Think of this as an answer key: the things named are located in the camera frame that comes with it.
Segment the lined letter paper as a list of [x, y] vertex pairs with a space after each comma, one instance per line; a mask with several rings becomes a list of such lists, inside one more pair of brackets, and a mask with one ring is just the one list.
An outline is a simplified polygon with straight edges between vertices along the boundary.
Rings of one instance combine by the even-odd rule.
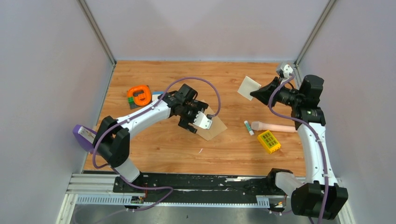
[[252, 78], [245, 76], [237, 92], [244, 98], [248, 99], [249, 101], [252, 101], [253, 97], [250, 95], [250, 93], [252, 91], [259, 90], [261, 86], [262, 86], [261, 84], [259, 84]]

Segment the tan paper envelope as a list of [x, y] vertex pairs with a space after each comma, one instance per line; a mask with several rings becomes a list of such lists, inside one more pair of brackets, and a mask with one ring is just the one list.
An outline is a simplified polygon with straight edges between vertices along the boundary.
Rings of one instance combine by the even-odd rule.
[[224, 122], [218, 116], [216, 116], [212, 118], [212, 125], [210, 129], [202, 129], [197, 127], [196, 134], [205, 139], [206, 141], [210, 141], [220, 135], [226, 129], [227, 126], [224, 124]]

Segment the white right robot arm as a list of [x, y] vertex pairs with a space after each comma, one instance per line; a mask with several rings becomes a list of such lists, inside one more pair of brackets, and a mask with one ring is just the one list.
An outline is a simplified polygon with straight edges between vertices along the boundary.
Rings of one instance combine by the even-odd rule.
[[326, 121], [319, 107], [324, 80], [315, 75], [304, 77], [299, 89], [285, 85], [294, 78], [275, 77], [268, 85], [250, 95], [278, 117], [294, 121], [300, 137], [306, 167], [305, 181], [286, 169], [273, 168], [268, 175], [267, 190], [273, 195], [282, 191], [290, 197], [291, 211], [309, 219], [333, 220], [348, 200], [348, 191], [339, 186], [328, 158]]

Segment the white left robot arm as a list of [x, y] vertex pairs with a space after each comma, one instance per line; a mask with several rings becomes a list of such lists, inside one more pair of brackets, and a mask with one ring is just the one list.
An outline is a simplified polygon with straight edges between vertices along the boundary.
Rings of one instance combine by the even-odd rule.
[[143, 187], [141, 172], [129, 158], [130, 141], [146, 128], [173, 116], [178, 126], [196, 133], [198, 128], [209, 130], [212, 119], [205, 115], [208, 104], [196, 100], [197, 92], [183, 84], [177, 91], [165, 92], [146, 107], [117, 119], [105, 117], [93, 142], [94, 151], [123, 176], [125, 187], [132, 193]]

